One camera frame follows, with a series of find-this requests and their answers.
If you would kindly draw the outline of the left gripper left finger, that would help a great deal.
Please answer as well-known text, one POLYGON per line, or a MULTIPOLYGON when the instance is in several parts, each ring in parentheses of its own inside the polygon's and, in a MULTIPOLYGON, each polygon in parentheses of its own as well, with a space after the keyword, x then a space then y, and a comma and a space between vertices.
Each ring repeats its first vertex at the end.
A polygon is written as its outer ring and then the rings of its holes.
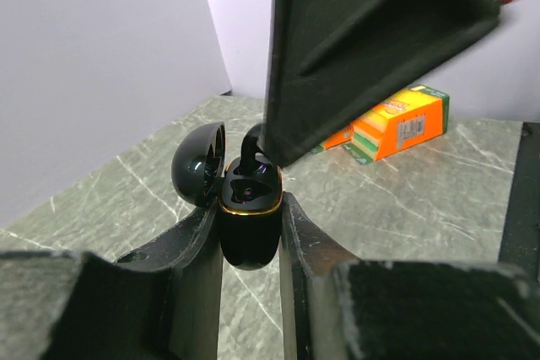
POLYGON ((198 208, 118 261, 85 251, 1 255, 4 359, 214 359, 222 254, 198 208))

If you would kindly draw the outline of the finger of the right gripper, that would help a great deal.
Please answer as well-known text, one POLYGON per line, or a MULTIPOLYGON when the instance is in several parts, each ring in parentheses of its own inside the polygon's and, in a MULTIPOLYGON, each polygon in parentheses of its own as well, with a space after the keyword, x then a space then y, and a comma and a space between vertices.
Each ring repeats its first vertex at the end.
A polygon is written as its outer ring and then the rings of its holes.
POLYGON ((261 146, 290 166, 500 21, 500 0, 273 0, 261 146))

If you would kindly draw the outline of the black earbud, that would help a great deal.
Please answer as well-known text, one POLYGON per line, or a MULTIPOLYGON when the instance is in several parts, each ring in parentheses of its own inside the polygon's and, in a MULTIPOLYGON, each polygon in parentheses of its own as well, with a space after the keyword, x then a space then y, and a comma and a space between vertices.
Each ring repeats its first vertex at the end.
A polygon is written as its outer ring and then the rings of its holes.
POLYGON ((240 149, 240 164, 238 167, 241 175, 249 175, 255 170, 257 163, 256 155, 262 150, 258 146, 259 137, 262 135, 263 124, 257 123, 244 136, 240 149))

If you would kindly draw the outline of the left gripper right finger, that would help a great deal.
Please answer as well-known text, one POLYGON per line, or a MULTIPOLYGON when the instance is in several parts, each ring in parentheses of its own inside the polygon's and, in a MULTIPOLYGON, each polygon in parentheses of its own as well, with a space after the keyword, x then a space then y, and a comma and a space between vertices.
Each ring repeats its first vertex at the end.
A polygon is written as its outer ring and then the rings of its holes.
POLYGON ((279 246, 287 359, 536 359, 539 289, 508 265, 362 260, 290 193, 279 246))

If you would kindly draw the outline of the black earbud charging case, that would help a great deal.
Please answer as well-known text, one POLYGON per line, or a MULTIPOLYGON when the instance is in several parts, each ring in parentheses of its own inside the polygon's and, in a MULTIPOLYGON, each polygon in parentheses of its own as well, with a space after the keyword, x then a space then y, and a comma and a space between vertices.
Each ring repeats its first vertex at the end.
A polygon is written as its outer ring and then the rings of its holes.
POLYGON ((213 122, 191 131, 175 151, 171 180, 176 193, 197 207, 219 204, 221 250, 234 267, 268 265, 281 235, 283 182, 280 168, 262 151, 255 170, 241 175, 240 156, 225 163, 225 126, 213 122))

